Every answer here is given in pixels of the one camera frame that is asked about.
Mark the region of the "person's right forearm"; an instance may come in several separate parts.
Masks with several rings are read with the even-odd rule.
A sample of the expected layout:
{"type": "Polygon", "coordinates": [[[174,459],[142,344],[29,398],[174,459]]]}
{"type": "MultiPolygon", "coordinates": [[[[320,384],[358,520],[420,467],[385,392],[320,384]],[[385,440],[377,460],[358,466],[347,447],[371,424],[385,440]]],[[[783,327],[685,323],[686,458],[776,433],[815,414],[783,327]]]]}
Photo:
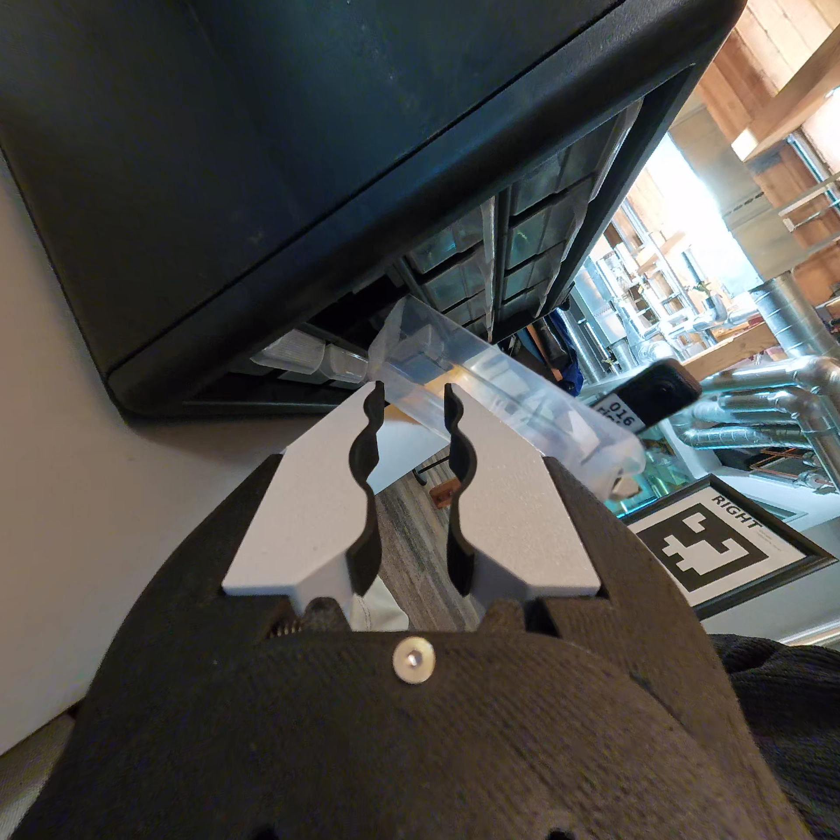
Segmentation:
{"type": "Polygon", "coordinates": [[[839,653],[710,635],[764,761],[815,838],[839,838],[839,653]]]}

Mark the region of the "blue cloth bag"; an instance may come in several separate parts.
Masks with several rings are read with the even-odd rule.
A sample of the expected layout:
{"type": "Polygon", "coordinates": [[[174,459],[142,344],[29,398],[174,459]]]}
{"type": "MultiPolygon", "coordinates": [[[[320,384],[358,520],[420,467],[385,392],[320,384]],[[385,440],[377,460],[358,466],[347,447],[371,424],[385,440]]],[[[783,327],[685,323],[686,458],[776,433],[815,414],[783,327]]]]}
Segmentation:
{"type": "Polygon", "coordinates": [[[571,396],[584,384],[579,354],[561,316],[551,313],[517,331],[521,350],[516,359],[571,396]]]}

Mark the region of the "beige cloth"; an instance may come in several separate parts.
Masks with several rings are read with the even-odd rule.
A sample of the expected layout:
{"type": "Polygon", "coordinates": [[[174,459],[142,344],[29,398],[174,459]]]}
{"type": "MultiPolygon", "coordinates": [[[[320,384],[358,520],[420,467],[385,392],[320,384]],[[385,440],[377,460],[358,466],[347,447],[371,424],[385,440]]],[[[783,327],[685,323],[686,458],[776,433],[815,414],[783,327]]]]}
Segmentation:
{"type": "Polygon", "coordinates": [[[410,627],[407,614],[380,576],[364,595],[353,595],[348,620],[355,632],[404,632],[410,627]]]}

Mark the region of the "set of clear cabinet drawers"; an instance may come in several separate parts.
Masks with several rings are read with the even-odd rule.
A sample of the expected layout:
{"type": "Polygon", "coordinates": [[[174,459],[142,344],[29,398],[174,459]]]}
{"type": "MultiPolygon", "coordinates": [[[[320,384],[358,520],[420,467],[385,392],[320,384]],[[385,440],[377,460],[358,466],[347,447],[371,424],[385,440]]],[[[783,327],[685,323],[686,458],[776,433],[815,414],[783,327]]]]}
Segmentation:
{"type": "Polygon", "coordinates": [[[387,309],[414,296],[486,338],[514,317],[534,320],[622,151],[644,100],[533,167],[504,191],[360,281],[250,363],[288,380],[354,385],[387,309]]]}

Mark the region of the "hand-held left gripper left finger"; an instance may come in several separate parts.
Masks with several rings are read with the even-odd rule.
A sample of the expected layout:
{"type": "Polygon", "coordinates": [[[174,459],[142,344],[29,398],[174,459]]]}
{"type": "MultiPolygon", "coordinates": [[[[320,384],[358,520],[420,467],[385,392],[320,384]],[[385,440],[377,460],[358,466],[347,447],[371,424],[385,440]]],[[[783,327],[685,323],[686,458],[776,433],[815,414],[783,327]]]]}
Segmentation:
{"type": "Polygon", "coordinates": [[[224,577],[226,595],[319,598],[350,612],[379,573],[382,541],[368,479],[379,462],[384,385],[363,385],[291,444],[224,577]]]}

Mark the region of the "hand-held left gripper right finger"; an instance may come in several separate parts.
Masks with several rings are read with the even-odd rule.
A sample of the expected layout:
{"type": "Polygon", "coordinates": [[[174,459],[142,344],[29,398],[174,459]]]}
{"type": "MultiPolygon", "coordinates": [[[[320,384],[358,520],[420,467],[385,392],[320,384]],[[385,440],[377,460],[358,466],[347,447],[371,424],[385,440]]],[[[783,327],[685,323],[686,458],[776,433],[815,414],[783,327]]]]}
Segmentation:
{"type": "Polygon", "coordinates": [[[444,389],[448,575],[477,603],[596,595],[602,582],[542,454],[459,385],[444,389]]]}

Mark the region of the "black drawer cabinet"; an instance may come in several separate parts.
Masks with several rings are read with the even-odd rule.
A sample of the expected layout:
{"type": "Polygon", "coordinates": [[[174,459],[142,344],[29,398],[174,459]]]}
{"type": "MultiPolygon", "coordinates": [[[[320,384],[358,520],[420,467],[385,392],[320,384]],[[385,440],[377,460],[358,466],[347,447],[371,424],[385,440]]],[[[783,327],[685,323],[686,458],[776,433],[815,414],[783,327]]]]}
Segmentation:
{"type": "Polygon", "coordinates": [[[126,417],[324,414],[251,357],[644,100],[534,320],[745,2],[2,2],[2,156],[126,417]]]}

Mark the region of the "long transparent plastic drawer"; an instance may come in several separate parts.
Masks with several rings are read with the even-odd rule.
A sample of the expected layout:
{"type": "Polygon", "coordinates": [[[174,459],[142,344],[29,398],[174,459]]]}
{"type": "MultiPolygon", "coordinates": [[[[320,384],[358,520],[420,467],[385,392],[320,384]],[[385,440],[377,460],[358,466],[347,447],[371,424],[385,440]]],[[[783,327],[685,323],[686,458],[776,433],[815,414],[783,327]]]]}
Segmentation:
{"type": "Polygon", "coordinates": [[[446,437],[445,387],[457,385],[605,500],[641,476],[644,448],[622,427],[414,297],[397,302],[368,351],[385,399],[446,437]]]}

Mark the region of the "white desk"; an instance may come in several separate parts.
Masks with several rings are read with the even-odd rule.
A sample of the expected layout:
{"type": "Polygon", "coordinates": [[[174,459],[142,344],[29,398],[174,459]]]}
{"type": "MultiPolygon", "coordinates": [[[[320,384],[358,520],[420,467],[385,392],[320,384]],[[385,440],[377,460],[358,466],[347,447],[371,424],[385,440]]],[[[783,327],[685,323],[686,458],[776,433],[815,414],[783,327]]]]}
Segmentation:
{"type": "Polygon", "coordinates": [[[126,421],[2,162],[1,741],[85,696],[180,543],[318,420],[126,421]]]}

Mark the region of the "silver ventilation ducts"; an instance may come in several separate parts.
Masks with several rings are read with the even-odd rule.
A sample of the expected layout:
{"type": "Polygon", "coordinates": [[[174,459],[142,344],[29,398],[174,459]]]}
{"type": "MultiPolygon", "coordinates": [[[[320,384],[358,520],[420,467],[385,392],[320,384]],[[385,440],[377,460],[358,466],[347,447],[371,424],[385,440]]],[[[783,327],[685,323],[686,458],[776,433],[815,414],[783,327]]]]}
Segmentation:
{"type": "Polygon", "coordinates": [[[762,322],[687,362],[661,356],[584,389],[590,406],[649,366],[673,360],[700,397],[666,421],[694,450],[796,449],[812,454],[838,491],[838,340],[787,269],[750,291],[762,322]]]}

